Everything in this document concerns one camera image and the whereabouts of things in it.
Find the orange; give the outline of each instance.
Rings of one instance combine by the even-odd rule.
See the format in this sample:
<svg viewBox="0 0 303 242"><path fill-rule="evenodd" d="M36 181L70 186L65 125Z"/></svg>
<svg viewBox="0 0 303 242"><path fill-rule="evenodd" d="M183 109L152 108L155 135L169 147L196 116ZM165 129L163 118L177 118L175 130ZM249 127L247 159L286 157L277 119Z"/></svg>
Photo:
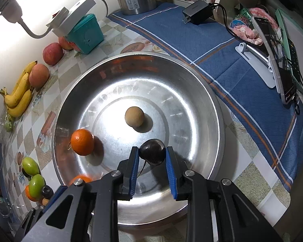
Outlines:
<svg viewBox="0 0 303 242"><path fill-rule="evenodd" d="M32 196L30 196L30 194L29 194L29 185L26 186L25 191L26 191L26 196L28 197L29 200L31 200L33 202L37 202L38 201L38 199L35 199Z"/></svg>
<svg viewBox="0 0 303 242"><path fill-rule="evenodd" d="M77 175L75 178L73 178L68 185L70 186L71 184L73 184L73 182L75 181L75 179L78 179L78 178L82 179L85 183L93 181L92 178L90 178L90 177L88 177L86 175L80 174L80 175Z"/></svg>
<svg viewBox="0 0 303 242"><path fill-rule="evenodd" d="M79 155L88 155L94 149L94 136L89 130L78 129L72 134L71 147Z"/></svg>

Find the teal plastic basket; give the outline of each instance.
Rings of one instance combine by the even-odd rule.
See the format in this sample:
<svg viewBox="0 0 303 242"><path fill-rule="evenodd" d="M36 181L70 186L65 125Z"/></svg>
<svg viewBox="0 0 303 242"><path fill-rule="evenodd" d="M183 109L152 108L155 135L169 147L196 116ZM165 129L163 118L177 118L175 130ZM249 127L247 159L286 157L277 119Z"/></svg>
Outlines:
<svg viewBox="0 0 303 242"><path fill-rule="evenodd" d="M65 36L73 48L81 53L88 54L104 39L103 33L94 14L87 14Z"/></svg>

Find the smartphone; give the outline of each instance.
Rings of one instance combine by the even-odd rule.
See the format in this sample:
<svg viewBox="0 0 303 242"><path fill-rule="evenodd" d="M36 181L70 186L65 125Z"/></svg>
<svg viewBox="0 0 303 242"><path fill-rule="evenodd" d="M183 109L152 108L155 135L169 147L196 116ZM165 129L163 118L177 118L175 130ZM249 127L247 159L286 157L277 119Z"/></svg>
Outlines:
<svg viewBox="0 0 303 242"><path fill-rule="evenodd" d="M283 104L288 104L296 94L296 85L283 53L283 46L267 19L252 17L251 21L263 39L268 52L269 64L276 82L276 90L280 94Z"/></svg>

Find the tan ball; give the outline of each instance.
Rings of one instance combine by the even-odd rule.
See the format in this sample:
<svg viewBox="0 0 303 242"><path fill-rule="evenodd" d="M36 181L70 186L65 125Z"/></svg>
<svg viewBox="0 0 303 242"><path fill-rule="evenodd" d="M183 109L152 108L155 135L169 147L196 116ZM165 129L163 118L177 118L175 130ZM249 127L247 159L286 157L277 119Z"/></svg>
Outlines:
<svg viewBox="0 0 303 242"><path fill-rule="evenodd" d="M139 127L145 119L144 112L136 106L129 107L125 114L125 121L131 127Z"/></svg>

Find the banana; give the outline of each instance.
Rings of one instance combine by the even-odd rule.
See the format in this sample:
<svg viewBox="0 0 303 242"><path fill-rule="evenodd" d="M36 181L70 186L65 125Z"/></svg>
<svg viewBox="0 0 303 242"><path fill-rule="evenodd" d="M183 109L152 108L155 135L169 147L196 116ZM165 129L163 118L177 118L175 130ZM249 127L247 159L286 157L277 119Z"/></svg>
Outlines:
<svg viewBox="0 0 303 242"><path fill-rule="evenodd" d="M25 73L15 90L14 94L8 95L5 91L4 101L6 102L7 106L14 107L16 106L20 99L23 97L24 93L29 89L29 73Z"/></svg>
<svg viewBox="0 0 303 242"><path fill-rule="evenodd" d="M17 83L15 84L15 87L14 87L14 89L12 90L11 94L14 94L14 93L15 93L15 91L17 90L17 88L18 88L18 86L19 86L19 83L20 83L21 79L23 78L23 76L25 75L25 73L30 74L31 70L33 69L33 67L34 67L37 63L38 63L38 61L34 61L34 62L29 63L29 64L25 67L25 69L24 69L23 72L21 73L21 75L20 75L20 77L19 77Z"/></svg>
<svg viewBox="0 0 303 242"><path fill-rule="evenodd" d="M27 90L16 107L11 108L7 106L8 114L13 117L20 117L29 105L31 96L31 90Z"/></svg>

